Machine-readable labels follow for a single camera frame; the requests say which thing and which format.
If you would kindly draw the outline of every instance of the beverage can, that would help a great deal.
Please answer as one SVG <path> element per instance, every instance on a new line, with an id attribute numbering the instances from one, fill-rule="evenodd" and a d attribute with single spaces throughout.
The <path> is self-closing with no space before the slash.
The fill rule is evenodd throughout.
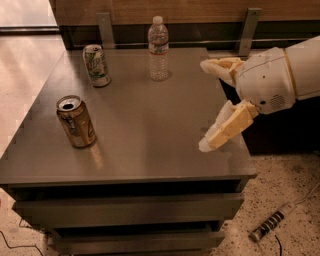
<path id="1" fill-rule="evenodd" d="M 96 140 L 89 112 L 80 97 L 69 95 L 60 99 L 57 116 L 72 146 L 86 147 Z"/>
<path id="2" fill-rule="evenodd" d="M 103 87 L 111 82 L 104 51 L 100 45 L 85 46 L 83 60 L 92 86 Z"/>

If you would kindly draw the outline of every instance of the can lid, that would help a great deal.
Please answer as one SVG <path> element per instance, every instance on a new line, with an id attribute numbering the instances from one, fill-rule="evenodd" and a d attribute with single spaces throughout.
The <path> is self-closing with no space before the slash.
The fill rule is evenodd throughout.
<path id="1" fill-rule="evenodd" d="M 153 24 L 161 24 L 163 22 L 163 18 L 161 16 L 153 17 Z"/>
<path id="2" fill-rule="evenodd" d="M 59 111 L 72 111 L 78 108 L 81 104 L 81 99 L 75 95 L 68 95 L 57 102 L 57 109 Z"/>

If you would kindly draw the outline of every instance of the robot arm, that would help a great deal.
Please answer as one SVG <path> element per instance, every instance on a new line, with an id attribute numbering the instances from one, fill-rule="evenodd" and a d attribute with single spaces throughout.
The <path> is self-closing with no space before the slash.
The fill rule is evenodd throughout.
<path id="1" fill-rule="evenodd" d="M 296 99 L 320 96 L 320 37 L 286 49 L 272 48 L 251 56 L 205 60 L 206 73 L 236 88 L 242 102 L 227 102 L 199 143 L 203 152 L 215 150 L 253 123 L 259 113 L 289 109 Z"/>

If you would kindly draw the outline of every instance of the drawer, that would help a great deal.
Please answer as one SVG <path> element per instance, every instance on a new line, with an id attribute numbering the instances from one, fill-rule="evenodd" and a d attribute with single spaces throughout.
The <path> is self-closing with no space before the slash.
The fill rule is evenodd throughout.
<path id="1" fill-rule="evenodd" d="M 14 210 L 45 229 L 232 219 L 239 193 L 18 201 Z"/>
<path id="2" fill-rule="evenodd" d="M 216 223 L 166 223 L 60 230 L 52 247 L 64 255 L 196 254 L 217 247 L 224 238 Z"/>

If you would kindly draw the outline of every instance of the gray table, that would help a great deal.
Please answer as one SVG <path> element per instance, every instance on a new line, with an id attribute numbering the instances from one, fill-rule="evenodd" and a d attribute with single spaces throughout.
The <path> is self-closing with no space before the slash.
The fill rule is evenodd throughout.
<path id="1" fill-rule="evenodd" d="M 256 173 L 240 135 L 198 150 L 226 101 L 200 69 L 206 50 L 171 49 L 164 82 L 148 78 L 146 50 L 106 57 L 112 82 L 103 88 L 89 84 L 81 52 L 61 57 L 0 161 L 14 209 L 49 230 L 61 254 L 197 255 L 217 246 Z M 87 104 L 98 136 L 88 148 L 73 148 L 58 121 L 66 95 Z"/>

